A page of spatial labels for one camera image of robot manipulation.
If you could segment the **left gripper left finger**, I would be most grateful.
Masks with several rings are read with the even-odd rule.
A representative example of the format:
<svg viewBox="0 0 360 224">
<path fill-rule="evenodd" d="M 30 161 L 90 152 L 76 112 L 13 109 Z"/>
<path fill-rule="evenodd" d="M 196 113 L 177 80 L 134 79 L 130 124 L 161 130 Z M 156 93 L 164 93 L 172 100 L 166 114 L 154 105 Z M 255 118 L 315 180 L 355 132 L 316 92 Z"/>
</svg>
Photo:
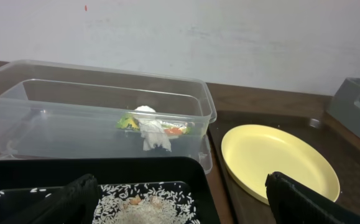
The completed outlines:
<svg viewBox="0 0 360 224">
<path fill-rule="evenodd" d="M 0 224 L 91 224 L 100 198 L 97 179 L 85 174 Z"/>
</svg>

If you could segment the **rice food scraps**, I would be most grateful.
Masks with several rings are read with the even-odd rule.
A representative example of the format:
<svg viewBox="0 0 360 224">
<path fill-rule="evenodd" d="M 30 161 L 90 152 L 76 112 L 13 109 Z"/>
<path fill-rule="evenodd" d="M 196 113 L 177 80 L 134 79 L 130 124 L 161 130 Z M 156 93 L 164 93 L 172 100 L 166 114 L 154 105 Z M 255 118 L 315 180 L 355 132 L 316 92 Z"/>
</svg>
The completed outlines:
<svg viewBox="0 0 360 224">
<path fill-rule="evenodd" d="M 0 190 L 0 221 L 58 191 L 59 187 Z M 187 184 L 159 182 L 100 185 L 101 199 L 93 224 L 176 223 L 201 224 Z"/>
</svg>

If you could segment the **green snack wrapper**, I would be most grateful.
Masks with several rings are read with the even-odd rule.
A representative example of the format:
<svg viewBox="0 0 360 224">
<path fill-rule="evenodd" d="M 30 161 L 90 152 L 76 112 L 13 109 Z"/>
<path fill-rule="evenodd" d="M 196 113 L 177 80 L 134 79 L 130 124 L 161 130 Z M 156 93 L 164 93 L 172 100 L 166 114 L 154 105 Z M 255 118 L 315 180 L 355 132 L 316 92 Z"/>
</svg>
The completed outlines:
<svg viewBox="0 0 360 224">
<path fill-rule="evenodd" d="M 174 123 L 162 120 L 158 120 L 158 122 L 162 126 L 164 132 L 169 136 L 179 136 L 190 134 L 192 132 L 192 127 L 188 123 Z M 140 131 L 138 120 L 136 120 L 130 113 L 123 115 L 117 122 L 116 127 L 118 129 L 125 129 L 128 131 Z"/>
</svg>

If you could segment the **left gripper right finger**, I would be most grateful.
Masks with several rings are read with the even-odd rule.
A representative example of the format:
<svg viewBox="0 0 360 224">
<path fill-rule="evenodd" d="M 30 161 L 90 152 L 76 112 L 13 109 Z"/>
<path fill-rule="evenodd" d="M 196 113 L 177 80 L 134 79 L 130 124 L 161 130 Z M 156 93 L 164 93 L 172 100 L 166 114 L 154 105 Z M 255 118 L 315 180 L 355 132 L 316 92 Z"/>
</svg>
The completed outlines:
<svg viewBox="0 0 360 224">
<path fill-rule="evenodd" d="M 277 224 L 360 224 L 359 215 L 281 172 L 269 174 L 265 187 Z"/>
</svg>

